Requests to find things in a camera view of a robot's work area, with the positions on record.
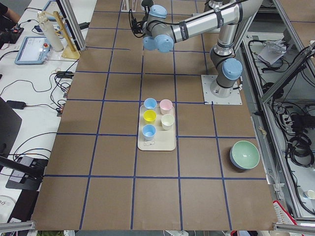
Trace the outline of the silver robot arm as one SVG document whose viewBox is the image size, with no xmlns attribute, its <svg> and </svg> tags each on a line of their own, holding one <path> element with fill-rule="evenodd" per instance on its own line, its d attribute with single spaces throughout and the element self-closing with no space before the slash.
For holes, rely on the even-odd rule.
<svg viewBox="0 0 315 236">
<path fill-rule="evenodd" d="M 232 77 L 225 68 L 230 62 L 238 64 L 232 55 L 236 41 L 243 35 L 240 26 L 257 13 L 261 4 L 260 0 L 230 0 L 226 4 L 221 0 L 208 0 L 203 13 L 170 23 L 165 20 L 167 10 L 162 5 L 152 0 L 143 1 L 142 5 L 148 10 L 142 26 L 143 46 L 147 50 L 167 53 L 166 56 L 145 55 L 144 72 L 154 79 L 199 80 L 206 72 L 201 56 L 194 61 L 189 53 L 173 52 L 174 45 L 219 29 L 217 42 L 210 50 L 210 59 L 219 74 L 215 85 L 220 89 L 232 88 L 240 74 Z"/>
</svg>

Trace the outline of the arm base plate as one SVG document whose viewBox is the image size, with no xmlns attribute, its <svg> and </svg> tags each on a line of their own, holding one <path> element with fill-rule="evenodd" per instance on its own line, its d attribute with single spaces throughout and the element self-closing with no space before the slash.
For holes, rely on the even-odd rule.
<svg viewBox="0 0 315 236">
<path fill-rule="evenodd" d="M 242 105 L 237 81 L 231 88 L 222 88 L 217 83 L 217 75 L 201 75 L 201 82 L 205 104 Z"/>
</svg>

